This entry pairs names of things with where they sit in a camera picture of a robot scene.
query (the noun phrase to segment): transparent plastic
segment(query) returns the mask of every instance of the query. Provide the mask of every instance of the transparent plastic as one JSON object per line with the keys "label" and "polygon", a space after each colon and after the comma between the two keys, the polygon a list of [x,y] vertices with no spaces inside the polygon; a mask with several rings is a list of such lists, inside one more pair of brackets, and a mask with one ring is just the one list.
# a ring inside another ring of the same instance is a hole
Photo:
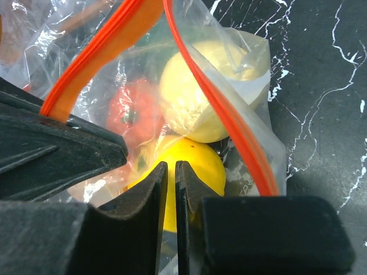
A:
{"label": "transparent plastic", "polygon": [[[67,68],[75,68],[96,31],[103,30],[116,5],[114,1],[68,0],[35,33],[6,78],[48,99]],[[285,195],[285,149],[271,131],[267,108],[267,40],[222,28],[200,0],[174,1],[173,13],[190,58],[249,126],[265,153],[280,194]],[[93,68],[95,63],[90,62],[89,68],[97,73],[80,92],[72,112],[122,135],[128,145],[128,164],[50,198],[64,202],[74,198],[99,206],[137,184],[158,161],[167,161],[170,182],[160,270],[173,262],[164,274],[174,274],[177,251],[175,224],[166,223],[167,217],[175,220],[172,190],[176,160],[194,156],[189,159],[194,171],[220,195],[259,195],[247,168],[253,163],[243,162],[181,52],[163,15],[113,61],[102,68]]]}
{"label": "transparent plastic", "polygon": [[0,1],[0,76],[9,71],[24,52],[32,36],[65,2],[66,0]]}
{"label": "transparent plastic", "polygon": [[0,56],[10,56],[9,49],[17,53],[2,77],[44,99],[73,58],[108,18],[115,2],[1,1],[0,6],[5,6],[3,34],[9,30],[11,39],[2,40],[5,44],[0,46]]}
{"label": "transparent plastic", "polygon": [[[103,25],[114,6],[113,1],[99,2],[98,9],[95,1],[69,0],[60,4],[36,31],[22,57],[7,74],[7,79],[21,88],[30,87],[30,93],[44,99],[66,67],[90,42],[96,29]],[[91,7],[93,16],[87,19],[81,16]],[[201,1],[175,1],[174,10],[180,35],[194,51],[192,56],[207,76],[222,87],[222,91],[226,91],[226,97],[250,125],[267,154],[281,194],[285,194],[285,150],[271,132],[267,108],[270,81],[267,41],[246,32],[223,29]],[[139,81],[150,87],[149,94],[152,96],[146,97],[151,98],[152,107],[148,115],[152,118],[148,121],[152,127],[149,134],[140,133],[136,139],[136,133],[131,135],[131,130],[116,126],[119,122],[111,117],[111,106],[112,101],[116,103],[117,97],[119,100],[125,97],[134,103],[141,101],[129,95],[136,90]],[[81,91],[73,114],[122,134],[130,145],[130,168],[106,173],[73,188],[71,193],[75,197],[83,197],[83,201],[99,205],[119,195],[128,183],[143,174],[143,171],[131,171],[136,170],[134,163],[140,148],[167,134],[178,134],[181,137],[177,139],[186,137],[210,145],[212,142],[226,144],[219,152],[227,176],[226,192],[233,195],[258,193],[234,143],[228,140],[223,124],[180,57],[164,16],[133,47],[99,70]],[[95,188],[98,191],[89,191],[92,195],[84,195],[90,189],[86,187],[96,182],[99,183]]]}

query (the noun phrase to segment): orange zipper seal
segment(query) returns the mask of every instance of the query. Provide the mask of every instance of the orange zipper seal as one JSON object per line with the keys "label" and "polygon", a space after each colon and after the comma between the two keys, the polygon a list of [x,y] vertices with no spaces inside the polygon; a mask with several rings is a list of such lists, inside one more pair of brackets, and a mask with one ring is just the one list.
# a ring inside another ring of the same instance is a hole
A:
{"label": "orange zipper seal", "polygon": [[69,66],[45,100],[41,114],[66,122],[80,91],[106,63],[133,46],[164,11],[174,40],[200,88],[232,138],[261,196],[279,195],[275,177],[256,137],[238,111],[191,58],[174,22],[172,0],[125,0]]}
{"label": "orange zipper seal", "polygon": [[174,22],[173,0],[163,0],[166,18],[183,59],[232,138],[261,196],[279,195],[278,185],[256,137],[238,111],[191,58]]}
{"label": "orange zipper seal", "polygon": [[125,0],[55,83],[40,114],[65,123],[80,91],[99,69],[134,46],[162,14],[162,0]]}

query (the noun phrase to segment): lemon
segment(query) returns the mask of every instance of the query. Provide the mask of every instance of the lemon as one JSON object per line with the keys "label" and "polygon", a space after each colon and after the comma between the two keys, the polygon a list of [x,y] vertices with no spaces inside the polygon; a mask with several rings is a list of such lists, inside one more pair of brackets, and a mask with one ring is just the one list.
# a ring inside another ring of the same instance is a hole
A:
{"label": "lemon", "polygon": [[135,163],[136,170],[147,170],[143,176],[128,186],[131,188],[142,181],[150,171],[163,161],[168,164],[168,191],[163,228],[177,232],[175,165],[179,160],[190,163],[196,175],[218,195],[224,195],[225,171],[221,159],[207,144],[179,136],[165,136],[143,146]]}
{"label": "lemon", "polygon": [[[221,41],[204,41],[193,45],[222,75],[235,81],[252,80],[257,77],[254,69],[235,73],[247,52]],[[210,106],[185,60],[175,54],[166,64],[159,82],[163,116],[176,133],[202,143],[222,140],[228,133]]]}

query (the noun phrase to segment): black marble surface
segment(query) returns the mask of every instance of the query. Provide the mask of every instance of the black marble surface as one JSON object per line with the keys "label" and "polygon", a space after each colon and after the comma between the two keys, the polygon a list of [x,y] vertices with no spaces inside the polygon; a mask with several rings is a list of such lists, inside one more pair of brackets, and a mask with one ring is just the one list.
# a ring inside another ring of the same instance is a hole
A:
{"label": "black marble surface", "polygon": [[272,127],[287,192],[337,209],[367,274],[366,0],[206,0],[223,26],[269,39]]}

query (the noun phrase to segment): red fruit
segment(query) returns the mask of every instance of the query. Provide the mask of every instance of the red fruit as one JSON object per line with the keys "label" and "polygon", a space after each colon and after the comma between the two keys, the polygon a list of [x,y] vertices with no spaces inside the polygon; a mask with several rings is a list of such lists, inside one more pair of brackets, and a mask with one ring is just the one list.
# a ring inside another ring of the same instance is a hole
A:
{"label": "red fruit", "polygon": [[107,129],[122,135],[130,150],[157,138],[164,123],[158,87],[145,79],[124,85],[110,102]]}

